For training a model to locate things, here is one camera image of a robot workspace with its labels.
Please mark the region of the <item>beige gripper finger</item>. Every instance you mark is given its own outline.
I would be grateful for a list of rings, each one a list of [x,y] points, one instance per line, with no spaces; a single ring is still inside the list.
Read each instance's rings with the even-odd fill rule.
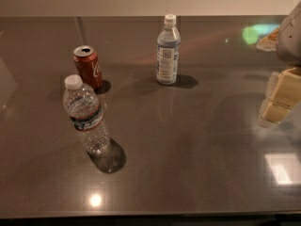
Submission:
[[[301,68],[272,72],[259,112],[259,125],[271,128],[280,124],[301,101]]]

